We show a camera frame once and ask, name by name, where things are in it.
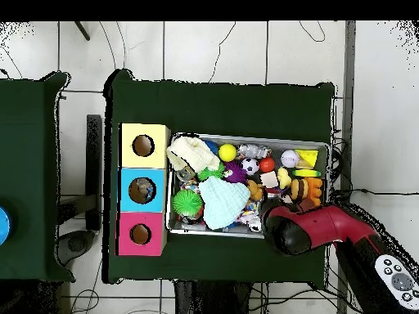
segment green toy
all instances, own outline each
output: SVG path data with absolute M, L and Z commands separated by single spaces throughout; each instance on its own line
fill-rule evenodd
M 179 191 L 173 198 L 173 208 L 182 217 L 195 216 L 201 207 L 202 199 L 191 190 Z
M 220 161 L 219 169 L 210 171 L 208 168 L 204 168 L 200 173 L 198 173 L 198 178 L 200 179 L 200 181 L 204 181 L 209 176 L 223 178 L 224 177 L 223 173 L 224 173 L 225 168 L 226 167 L 224 166 L 224 164 Z

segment remote control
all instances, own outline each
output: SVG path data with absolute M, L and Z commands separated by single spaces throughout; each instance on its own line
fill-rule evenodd
M 375 265 L 378 276 L 399 303 L 414 311 L 419 310 L 419 285 L 404 265 L 392 255 L 381 255 Z

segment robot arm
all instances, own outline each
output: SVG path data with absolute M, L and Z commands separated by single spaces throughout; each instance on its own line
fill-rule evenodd
M 365 314 L 419 314 L 419 285 L 380 235 L 350 211 L 329 205 L 304 213 L 265 203 L 265 240 L 286 256 L 334 243 Z

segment white cloth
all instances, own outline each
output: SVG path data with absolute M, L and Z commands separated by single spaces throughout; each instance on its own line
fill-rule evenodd
M 177 138 L 171 146 L 167 147 L 166 153 L 175 171 L 187 165 L 196 173 L 200 173 L 204 168 L 210 171 L 219 168 L 219 158 L 198 137 Z

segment orange ball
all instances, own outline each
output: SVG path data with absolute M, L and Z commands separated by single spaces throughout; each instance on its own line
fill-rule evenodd
M 275 169 L 275 160 L 271 157 L 263 158 L 259 161 L 259 169 L 264 173 L 269 173 Z

